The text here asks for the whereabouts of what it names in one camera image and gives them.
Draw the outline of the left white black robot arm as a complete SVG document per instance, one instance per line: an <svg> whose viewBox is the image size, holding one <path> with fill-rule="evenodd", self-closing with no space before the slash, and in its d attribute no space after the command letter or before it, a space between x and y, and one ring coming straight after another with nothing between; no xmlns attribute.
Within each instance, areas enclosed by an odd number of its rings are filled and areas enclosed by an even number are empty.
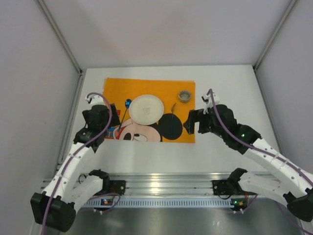
<svg viewBox="0 0 313 235"><path fill-rule="evenodd" d="M92 170L80 185L75 183L103 143L107 129L120 124L116 107L96 104L82 114L85 126L76 133L66 160L43 191L30 199L35 222L60 232L71 228L90 198L110 188L109 174L100 169Z"/></svg>

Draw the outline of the speckled ceramic cup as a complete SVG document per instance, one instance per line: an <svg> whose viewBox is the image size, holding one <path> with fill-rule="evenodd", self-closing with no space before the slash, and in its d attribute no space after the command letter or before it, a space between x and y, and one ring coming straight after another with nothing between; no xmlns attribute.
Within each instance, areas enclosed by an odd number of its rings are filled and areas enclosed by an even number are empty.
<svg viewBox="0 0 313 235"><path fill-rule="evenodd" d="M191 100L192 94L188 90L182 90L178 93L178 99L181 103L188 103Z"/></svg>

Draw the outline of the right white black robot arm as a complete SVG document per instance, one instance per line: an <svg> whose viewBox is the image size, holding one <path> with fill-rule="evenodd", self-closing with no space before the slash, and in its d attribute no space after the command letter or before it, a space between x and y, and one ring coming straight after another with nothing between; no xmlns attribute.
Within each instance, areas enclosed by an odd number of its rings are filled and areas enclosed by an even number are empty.
<svg viewBox="0 0 313 235"><path fill-rule="evenodd" d="M195 123L199 123L200 134L215 134L226 146L253 160L277 179L268 180L237 168L226 181L232 195L239 191L262 195L285 206L298 219L312 221L312 174L302 171L272 148L253 128L238 123L232 110L225 105L190 110L183 124L189 135L194 133Z"/></svg>

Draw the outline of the blue fork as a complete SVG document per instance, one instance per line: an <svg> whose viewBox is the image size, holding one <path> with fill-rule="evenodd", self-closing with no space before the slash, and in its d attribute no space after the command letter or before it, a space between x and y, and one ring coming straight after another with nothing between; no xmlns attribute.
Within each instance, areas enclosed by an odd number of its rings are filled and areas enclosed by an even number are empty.
<svg viewBox="0 0 313 235"><path fill-rule="evenodd" d="M176 103L173 104L171 108L172 117L171 117L171 131L170 131L170 137L173 137L173 122L174 122L174 109L175 109Z"/></svg>

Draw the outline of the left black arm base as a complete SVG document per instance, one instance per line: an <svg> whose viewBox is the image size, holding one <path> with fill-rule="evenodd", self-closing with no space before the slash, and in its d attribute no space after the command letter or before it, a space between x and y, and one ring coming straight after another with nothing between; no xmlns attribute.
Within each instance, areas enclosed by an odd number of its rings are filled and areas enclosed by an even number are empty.
<svg viewBox="0 0 313 235"><path fill-rule="evenodd" d="M124 195L126 190L125 180L110 180L108 187L105 190L95 193L93 196L104 195L107 193L118 193L119 195Z"/></svg>

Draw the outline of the orange cartoon mouse placemat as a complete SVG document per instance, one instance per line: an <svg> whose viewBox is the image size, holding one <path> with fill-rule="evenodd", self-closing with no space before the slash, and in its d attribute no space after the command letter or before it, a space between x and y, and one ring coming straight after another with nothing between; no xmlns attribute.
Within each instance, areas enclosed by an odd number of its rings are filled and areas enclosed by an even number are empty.
<svg viewBox="0 0 313 235"><path fill-rule="evenodd" d="M178 93L182 90L191 92L192 97L188 103L181 103ZM118 126L108 130L107 138L115 140L130 141L154 141L154 142L176 142L195 143L195 137L189 135L183 127L190 110L195 108L196 86L193 81L174 80L139 80L127 78L106 78L103 85L103 96L114 104L117 109L119 120L125 112L125 100L132 101L144 94L151 94L158 97L164 105L164 114L160 120L151 125L139 125L132 121L127 110L120 131ZM174 109L173 137L171 131L171 108L176 103Z"/></svg>

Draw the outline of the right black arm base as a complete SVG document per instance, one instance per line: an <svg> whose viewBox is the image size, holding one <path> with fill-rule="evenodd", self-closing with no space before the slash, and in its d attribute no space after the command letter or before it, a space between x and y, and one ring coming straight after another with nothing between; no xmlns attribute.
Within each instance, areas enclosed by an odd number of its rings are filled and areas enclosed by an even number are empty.
<svg viewBox="0 0 313 235"><path fill-rule="evenodd" d="M212 180L213 194L215 196L230 196L230 195L255 195L250 191L244 191L241 189L238 183L231 182L229 180Z"/></svg>

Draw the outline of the cream round plate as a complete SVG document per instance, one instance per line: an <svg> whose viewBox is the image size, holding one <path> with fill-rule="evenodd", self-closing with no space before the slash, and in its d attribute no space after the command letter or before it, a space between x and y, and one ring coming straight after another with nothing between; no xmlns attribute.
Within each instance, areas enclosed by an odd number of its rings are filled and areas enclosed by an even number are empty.
<svg viewBox="0 0 313 235"><path fill-rule="evenodd" d="M136 97L129 107L130 118L139 125L154 124L160 120L163 114L163 102L151 94Z"/></svg>

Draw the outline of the blue spoon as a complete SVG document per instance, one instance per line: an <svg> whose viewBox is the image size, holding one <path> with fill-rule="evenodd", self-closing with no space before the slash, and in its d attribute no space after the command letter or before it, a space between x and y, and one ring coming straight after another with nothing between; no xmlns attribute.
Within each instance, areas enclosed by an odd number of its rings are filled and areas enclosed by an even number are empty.
<svg viewBox="0 0 313 235"><path fill-rule="evenodd" d="M131 102L132 102L131 99L126 99L126 100L125 100L125 108L126 108L126 109L125 109L124 115L123 115L123 117L122 117L122 120L121 120L121 122L120 122L120 125L119 125L119 127L118 127L118 129L117 129L118 131L120 131L120 129L121 129L121 126L122 126L122 124L123 124L123 121L124 121L126 112L127 112L127 110L129 109Z"/></svg>

